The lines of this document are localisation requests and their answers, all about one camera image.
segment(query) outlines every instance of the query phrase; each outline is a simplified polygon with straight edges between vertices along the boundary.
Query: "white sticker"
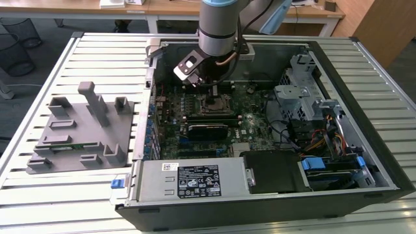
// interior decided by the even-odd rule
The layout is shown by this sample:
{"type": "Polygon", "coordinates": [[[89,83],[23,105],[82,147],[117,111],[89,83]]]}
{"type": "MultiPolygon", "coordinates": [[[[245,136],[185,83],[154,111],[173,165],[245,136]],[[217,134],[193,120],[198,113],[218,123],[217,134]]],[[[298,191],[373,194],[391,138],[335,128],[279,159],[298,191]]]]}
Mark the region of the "white sticker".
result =
{"type": "Polygon", "coordinates": [[[162,163],[161,170],[162,171],[177,171],[178,163],[162,163]]]}
{"type": "Polygon", "coordinates": [[[127,11],[127,13],[143,14],[143,11],[127,11]]]}

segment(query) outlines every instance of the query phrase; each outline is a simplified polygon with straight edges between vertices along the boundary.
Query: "slotted metal table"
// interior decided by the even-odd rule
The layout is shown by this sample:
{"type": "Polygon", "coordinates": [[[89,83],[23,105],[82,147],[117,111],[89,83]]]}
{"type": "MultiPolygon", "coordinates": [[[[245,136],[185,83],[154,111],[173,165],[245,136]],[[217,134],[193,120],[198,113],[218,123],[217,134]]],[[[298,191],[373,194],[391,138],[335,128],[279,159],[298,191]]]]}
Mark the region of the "slotted metal table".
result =
{"type": "MultiPolygon", "coordinates": [[[[130,171],[139,110],[146,108],[143,80],[149,38],[193,39],[194,35],[85,33],[70,38],[45,85],[0,159],[0,233],[117,233],[139,231],[109,204],[109,183],[130,171]],[[27,175],[26,161],[50,114],[51,97],[85,102],[79,81],[95,84],[105,101],[126,96],[134,102],[129,162],[125,168],[27,175]]],[[[358,101],[407,177],[416,181],[416,105],[358,42],[346,38],[246,36],[247,39],[315,40],[358,101]]],[[[339,218],[227,226],[167,233],[416,233],[416,193],[370,205],[339,218]]]]}

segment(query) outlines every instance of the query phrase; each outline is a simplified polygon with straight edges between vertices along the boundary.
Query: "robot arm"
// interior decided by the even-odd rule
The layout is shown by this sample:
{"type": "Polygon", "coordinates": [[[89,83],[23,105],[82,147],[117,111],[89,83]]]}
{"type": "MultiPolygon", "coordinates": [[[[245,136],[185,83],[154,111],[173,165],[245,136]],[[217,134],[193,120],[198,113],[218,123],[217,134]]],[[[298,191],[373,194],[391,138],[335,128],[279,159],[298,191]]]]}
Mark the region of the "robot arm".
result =
{"type": "Polygon", "coordinates": [[[255,31],[273,34],[283,20],[290,3],[291,0],[202,0],[198,49],[187,54],[173,70],[179,80],[190,83],[193,87],[201,84],[211,86],[203,84],[207,78],[222,81],[226,77],[214,77],[217,73],[209,75],[203,71],[214,70],[214,66],[226,65],[231,59],[234,63],[237,62],[238,43],[241,43],[237,41],[235,46],[237,28],[241,27],[238,19],[242,21],[243,29],[251,26],[255,31]]]}

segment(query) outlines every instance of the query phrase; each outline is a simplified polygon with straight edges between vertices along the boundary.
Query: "mesh wastebasket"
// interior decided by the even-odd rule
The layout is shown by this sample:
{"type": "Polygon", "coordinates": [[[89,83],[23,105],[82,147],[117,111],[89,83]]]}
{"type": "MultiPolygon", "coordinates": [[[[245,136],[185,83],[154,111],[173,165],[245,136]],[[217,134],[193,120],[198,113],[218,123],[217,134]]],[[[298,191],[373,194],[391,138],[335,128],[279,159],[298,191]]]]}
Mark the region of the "mesh wastebasket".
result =
{"type": "Polygon", "coordinates": [[[23,48],[33,48],[41,44],[41,40],[30,19],[0,18],[0,24],[5,30],[15,34],[23,48]]]}
{"type": "Polygon", "coordinates": [[[18,43],[15,34],[0,34],[0,68],[11,77],[22,76],[34,69],[34,64],[18,43]]]}

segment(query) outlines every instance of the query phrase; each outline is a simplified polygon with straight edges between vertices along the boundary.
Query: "power supply label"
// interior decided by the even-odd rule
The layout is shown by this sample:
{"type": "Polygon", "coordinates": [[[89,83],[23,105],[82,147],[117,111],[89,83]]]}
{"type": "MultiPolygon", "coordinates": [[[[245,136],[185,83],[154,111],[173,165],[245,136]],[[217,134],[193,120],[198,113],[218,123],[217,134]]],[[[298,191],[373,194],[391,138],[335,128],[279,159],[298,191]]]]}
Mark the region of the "power supply label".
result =
{"type": "Polygon", "coordinates": [[[179,198],[221,195],[218,165],[178,167],[177,178],[179,198]]]}

